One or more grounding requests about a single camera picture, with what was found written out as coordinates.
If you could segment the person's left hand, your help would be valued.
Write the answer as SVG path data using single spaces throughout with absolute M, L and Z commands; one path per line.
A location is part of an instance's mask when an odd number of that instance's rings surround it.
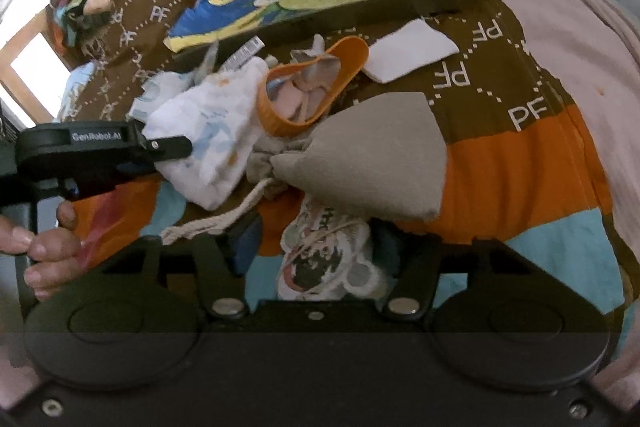
M 82 242 L 75 234 L 78 219 L 74 205 L 63 200 L 56 208 L 56 219 L 56 229 L 34 234 L 1 217 L 1 251 L 26 254 L 35 262 L 25 270 L 24 281 L 40 303 L 86 273 L 80 261 Z

